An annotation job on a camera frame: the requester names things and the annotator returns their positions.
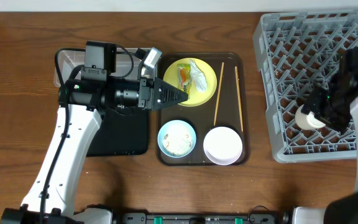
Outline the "yellow plate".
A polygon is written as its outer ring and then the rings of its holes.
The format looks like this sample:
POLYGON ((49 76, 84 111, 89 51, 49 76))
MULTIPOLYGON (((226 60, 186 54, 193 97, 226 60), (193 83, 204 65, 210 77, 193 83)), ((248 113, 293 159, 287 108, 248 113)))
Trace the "yellow plate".
POLYGON ((210 64, 198 58, 183 58, 168 63, 163 80, 188 94, 180 105, 199 106, 216 91, 217 76, 210 64))

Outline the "white cup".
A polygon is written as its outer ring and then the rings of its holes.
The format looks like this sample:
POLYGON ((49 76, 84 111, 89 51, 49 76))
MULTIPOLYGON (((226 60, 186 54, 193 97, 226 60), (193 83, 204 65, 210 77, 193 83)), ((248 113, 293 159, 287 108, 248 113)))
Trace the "white cup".
POLYGON ((313 112, 302 113, 304 105, 301 105, 295 113, 295 122, 299 128, 304 130, 313 130, 325 127, 325 124, 314 117, 313 112))

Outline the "green yellow snack wrapper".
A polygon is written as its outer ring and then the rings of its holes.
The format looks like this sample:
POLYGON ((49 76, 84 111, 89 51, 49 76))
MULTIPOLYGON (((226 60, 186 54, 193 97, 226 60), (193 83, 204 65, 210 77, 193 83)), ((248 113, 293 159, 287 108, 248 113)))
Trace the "green yellow snack wrapper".
POLYGON ((179 63, 177 65, 177 72, 178 72, 178 88, 189 95, 191 83, 192 83, 190 64, 179 63))

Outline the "light blue bowl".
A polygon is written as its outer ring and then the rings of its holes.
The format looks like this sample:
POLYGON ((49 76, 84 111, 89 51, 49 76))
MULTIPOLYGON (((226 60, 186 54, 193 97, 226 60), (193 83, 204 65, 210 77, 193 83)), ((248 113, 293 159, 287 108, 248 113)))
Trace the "light blue bowl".
POLYGON ((157 145, 171 158, 187 156, 196 145, 197 137, 192 125, 183 120, 171 120, 158 131, 157 145))

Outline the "pink bowl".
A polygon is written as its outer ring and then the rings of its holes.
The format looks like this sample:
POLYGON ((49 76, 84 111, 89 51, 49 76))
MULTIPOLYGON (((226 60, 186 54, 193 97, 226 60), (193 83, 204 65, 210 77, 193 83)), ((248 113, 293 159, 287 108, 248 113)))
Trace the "pink bowl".
POLYGON ((206 157, 214 164, 227 166, 240 158, 243 143, 235 130, 220 126, 211 129, 206 134, 203 140, 203 149, 206 157))

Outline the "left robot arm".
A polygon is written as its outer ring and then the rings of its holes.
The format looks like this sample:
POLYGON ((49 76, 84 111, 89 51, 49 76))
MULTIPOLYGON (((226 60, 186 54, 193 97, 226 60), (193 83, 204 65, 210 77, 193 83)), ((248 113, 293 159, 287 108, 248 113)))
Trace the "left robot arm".
POLYGON ((1 223, 113 223, 108 208, 90 207, 75 213, 75 194, 91 142, 102 125, 107 110, 139 108, 159 110, 179 104, 188 94, 158 77, 147 78, 143 70, 153 71, 162 53, 156 48, 122 49, 132 60, 140 59, 135 82, 127 74, 115 76, 120 46, 88 41, 82 50, 83 65, 63 78, 59 59, 55 70, 59 79, 57 123, 42 167, 20 208, 6 208, 1 223))

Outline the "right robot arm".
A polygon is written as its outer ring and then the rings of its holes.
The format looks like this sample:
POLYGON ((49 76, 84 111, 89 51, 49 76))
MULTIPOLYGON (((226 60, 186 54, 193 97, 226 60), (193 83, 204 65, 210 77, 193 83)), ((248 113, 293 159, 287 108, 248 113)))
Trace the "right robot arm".
POLYGON ((304 130, 327 126, 344 133, 353 123, 356 132, 357 174, 354 193, 331 202, 326 208, 296 207, 290 223, 358 223, 358 47, 342 54, 338 72, 328 88, 314 87, 295 115, 304 130))

